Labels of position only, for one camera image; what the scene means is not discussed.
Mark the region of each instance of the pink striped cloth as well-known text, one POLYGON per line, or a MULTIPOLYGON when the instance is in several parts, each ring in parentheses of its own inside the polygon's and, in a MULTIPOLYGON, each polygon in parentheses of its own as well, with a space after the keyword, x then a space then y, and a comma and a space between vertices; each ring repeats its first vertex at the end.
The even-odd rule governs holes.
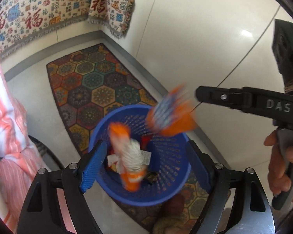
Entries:
MULTIPOLYGON (((10 94, 0 68, 0 218, 16 233, 27 191, 38 169, 47 167, 29 139, 26 111, 10 94)), ((58 189, 66 229, 76 233, 63 190, 58 189)))

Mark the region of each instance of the orange and white object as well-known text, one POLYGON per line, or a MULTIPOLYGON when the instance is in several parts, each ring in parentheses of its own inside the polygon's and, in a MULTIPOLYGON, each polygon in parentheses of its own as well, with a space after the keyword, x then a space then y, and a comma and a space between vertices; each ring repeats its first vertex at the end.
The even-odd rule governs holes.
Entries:
MULTIPOLYGON (((0 68, 0 218, 16 233, 27 191, 40 168, 47 168, 29 139, 24 107, 12 97, 0 68)), ((76 233, 63 191, 58 191, 67 230, 76 233)))
POLYGON ((135 192, 146 174, 146 165, 143 165, 144 156, 141 153, 138 141, 130 139, 130 128, 122 123, 112 122, 109 125, 111 145, 119 156, 117 172, 121 176, 123 187, 135 192))
POLYGON ((121 161, 125 171, 121 174, 124 188, 130 192, 138 191, 147 170, 147 165, 143 164, 144 155, 138 141, 130 139, 123 150, 121 161))
POLYGON ((193 119, 193 109, 189 99, 185 97, 184 86, 181 85, 149 111, 146 123, 154 134, 172 137, 197 126, 193 119))
POLYGON ((114 153, 121 156, 122 151, 130 141, 130 128, 120 122, 111 122, 109 124, 109 136, 114 153))

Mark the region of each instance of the hexagon pattern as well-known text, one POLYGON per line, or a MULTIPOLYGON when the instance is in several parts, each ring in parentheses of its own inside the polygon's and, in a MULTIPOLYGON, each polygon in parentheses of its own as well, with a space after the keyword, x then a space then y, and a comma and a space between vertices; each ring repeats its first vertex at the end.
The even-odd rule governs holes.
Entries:
MULTIPOLYGON (((50 62, 47 72, 62 121, 80 155, 88 152, 91 133, 111 111, 124 105, 156 105, 155 99, 103 44, 50 62)), ((180 193, 186 202, 183 221, 187 228, 192 228, 208 194, 199 186, 193 172, 180 193)), ((161 205, 132 207, 116 203, 146 230, 152 231, 161 205)))

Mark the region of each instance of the white paper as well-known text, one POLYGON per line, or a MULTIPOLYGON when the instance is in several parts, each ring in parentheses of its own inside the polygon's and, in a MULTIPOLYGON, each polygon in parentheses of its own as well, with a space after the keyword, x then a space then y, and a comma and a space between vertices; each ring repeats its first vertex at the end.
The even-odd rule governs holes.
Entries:
POLYGON ((111 167, 112 164, 118 162, 118 160, 119 160, 119 157, 116 154, 107 156, 107 163, 109 167, 111 167))
POLYGON ((143 157, 144 157, 144 160, 143 160, 143 163, 142 163, 142 164, 149 165, 149 164, 150 164, 150 160, 151 160, 151 155, 152 155, 152 153, 149 152, 149 151, 142 150, 142 151, 141 151, 141 154, 142 154, 143 157))

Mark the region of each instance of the white tile floor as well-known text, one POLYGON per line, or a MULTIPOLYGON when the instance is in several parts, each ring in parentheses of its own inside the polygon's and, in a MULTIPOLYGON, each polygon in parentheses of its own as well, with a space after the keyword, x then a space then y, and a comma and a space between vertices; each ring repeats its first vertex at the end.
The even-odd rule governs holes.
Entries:
MULTIPOLYGON (((32 65, 8 82, 9 90, 13 96, 27 110, 29 134, 46 144, 65 166, 71 162, 77 162, 80 157, 65 130, 55 105, 46 71, 46 64, 64 55, 102 42, 131 71, 151 95, 159 101, 162 96, 135 67, 105 40, 93 40, 63 50, 32 65)), ((193 133, 189 133, 188 136, 195 140, 203 152, 208 153, 216 161, 199 138, 193 133)), ((87 191, 85 198, 103 233, 147 233, 146 230, 127 216, 97 183, 87 191)))

